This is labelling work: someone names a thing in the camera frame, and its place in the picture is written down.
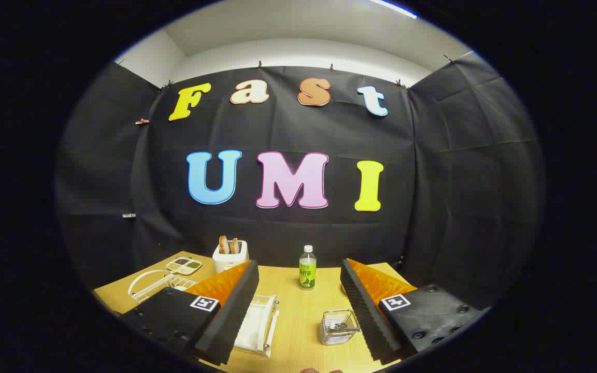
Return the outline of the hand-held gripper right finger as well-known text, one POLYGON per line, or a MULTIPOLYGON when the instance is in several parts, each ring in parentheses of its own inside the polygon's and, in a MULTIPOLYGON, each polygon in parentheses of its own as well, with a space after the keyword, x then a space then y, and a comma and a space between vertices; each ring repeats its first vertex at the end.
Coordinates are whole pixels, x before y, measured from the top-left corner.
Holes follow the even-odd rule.
POLYGON ((372 359, 382 364, 429 354, 488 312, 443 286, 417 288, 349 258, 340 281, 372 359))

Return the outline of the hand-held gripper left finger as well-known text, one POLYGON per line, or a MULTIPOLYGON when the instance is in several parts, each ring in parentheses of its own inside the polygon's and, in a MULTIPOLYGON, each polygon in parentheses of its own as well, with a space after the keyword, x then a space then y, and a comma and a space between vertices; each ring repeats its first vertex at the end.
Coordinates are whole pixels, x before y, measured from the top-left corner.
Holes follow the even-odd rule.
POLYGON ((226 364, 258 283, 258 263, 246 261, 187 290, 159 290, 121 321, 173 354, 226 364))

